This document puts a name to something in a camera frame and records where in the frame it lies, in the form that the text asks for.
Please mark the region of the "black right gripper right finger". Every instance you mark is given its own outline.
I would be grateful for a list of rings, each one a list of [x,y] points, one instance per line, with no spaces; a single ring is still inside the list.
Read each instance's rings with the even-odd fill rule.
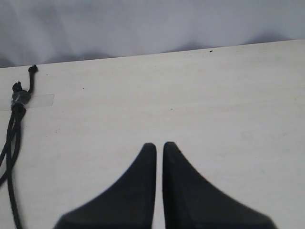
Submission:
[[[163,147],[163,208],[167,229],[275,229],[262,214],[206,180],[176,143]]]

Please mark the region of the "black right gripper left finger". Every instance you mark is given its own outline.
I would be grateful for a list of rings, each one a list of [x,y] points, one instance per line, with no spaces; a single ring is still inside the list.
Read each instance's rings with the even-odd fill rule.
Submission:
[[[57,229],[151,229],[157,149],[145,143],[124,174],[90,202],[61,216]]]

